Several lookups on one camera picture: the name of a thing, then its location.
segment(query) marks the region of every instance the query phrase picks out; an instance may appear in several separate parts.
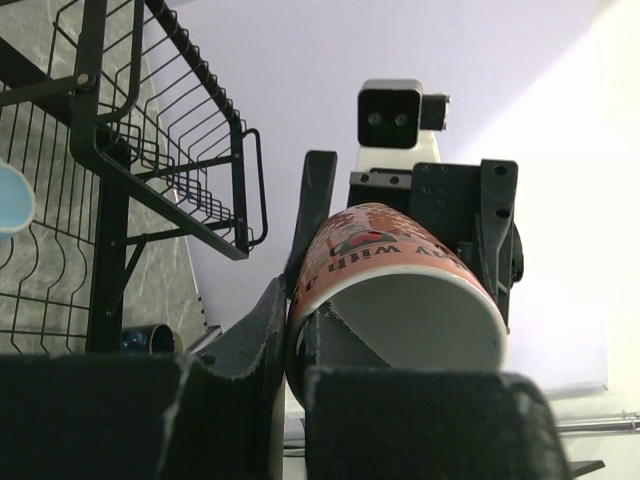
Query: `marble surface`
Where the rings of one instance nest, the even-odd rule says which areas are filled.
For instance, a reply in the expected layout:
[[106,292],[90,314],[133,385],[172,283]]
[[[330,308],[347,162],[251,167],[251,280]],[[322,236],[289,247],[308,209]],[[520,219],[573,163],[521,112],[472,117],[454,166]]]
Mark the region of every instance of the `marble surface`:
[[[70,75],[74,68],[75,48],[62,35],[56,36],[51,49],[52,22],[68,3],[23,0],[0,7],[0,35],[54,78]],[[61,28],[72,39],[77,39],[83,3],[59,16]],[[119,4],[112,0],[109,9]],[[125,7],[107,24],[107,45],[114,47],[105,55],[104,70],[117,76],[119,85],[128,82],[130,39],[121,39],[130,30],[131,13]],[[144,63],[142,69],[144,77],[149,67]],[[144,82],[139,103],[150,113],[157,111],[153,96],[151,82]],[[120,105],[124,95],[104,84],[101,100]],[[128,120],[139,126],[142,116],[134,113]],[[153,135],[152,129],[144,129],[148,140]],[[31,104],[6,107],[1,113],[0,157],[21,169],[34,186],[37,213],[29,231],[0,244],[0,353],[81,352],[84,347],[82,338],[69,334],[86,331],[99,179],[75,163],[67,137],[64,126]],[[152,185],[166,190],[161,181]],[[175,201],[172,190],[165,195]],[[168,228],[174,226],[131,201],[130,235]],[[125,292],[124,324],[167,323],[188,345],[204,333],[201,309],[185,239],[148,244]],[[12,343],[11,335],[2,330],[29,333],[14,335]]]

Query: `black wire rack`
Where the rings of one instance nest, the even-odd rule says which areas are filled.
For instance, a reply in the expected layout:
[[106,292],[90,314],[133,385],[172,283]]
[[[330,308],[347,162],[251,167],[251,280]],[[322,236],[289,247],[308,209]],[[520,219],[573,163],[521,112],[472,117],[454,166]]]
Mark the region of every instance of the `black wire rack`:
[[0,110],[0,156],[37,205],[28,231],[0,243],[0,352],[84,350],[99,179],[68,147],[67,127],[34,104]]
[[[0,244],[0,352],[116,351],[149,242],[193,235],[239,260],[264,241],[260,135],[164,1],[72,0],[51,28],[41,66],[0,32],[0,156],[37,203],[28,231]],[[130,199],[175,228],[129,235]]]

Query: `paper cup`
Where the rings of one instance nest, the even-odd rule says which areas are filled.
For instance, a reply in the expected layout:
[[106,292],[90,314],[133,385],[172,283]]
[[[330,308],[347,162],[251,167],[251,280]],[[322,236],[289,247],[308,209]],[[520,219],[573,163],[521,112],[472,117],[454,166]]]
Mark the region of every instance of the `paper cup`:
[[123,328],[120,349],[131,353],[174,353],[176,337],[164,324]]
[[[499,370],[507,329],[471,271],[437,238],[378,203],[329,218],[305,257],[287,320],[287,375],[300,333],[330,300],[338,317],[393,367]],[[299,378],[289,378],[292,388]]]

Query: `orange cup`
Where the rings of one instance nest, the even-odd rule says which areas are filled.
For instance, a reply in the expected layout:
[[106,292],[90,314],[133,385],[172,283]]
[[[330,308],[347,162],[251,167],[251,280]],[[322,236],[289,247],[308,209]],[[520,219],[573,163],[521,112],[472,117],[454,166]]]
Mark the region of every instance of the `orange cup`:
[[415,221],[379,203],[329,218],[313,239],[287,320],[287,374],[309,316],[333,311],[389,365],[499,370],[507,329],[465,264]]

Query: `light blue object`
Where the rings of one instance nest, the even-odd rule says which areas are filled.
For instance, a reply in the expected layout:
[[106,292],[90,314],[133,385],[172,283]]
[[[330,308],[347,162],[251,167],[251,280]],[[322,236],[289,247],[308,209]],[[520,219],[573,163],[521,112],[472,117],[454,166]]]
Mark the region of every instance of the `light blue object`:
[[0,158],[0,242],[28,228],[36,196],[24,175]]

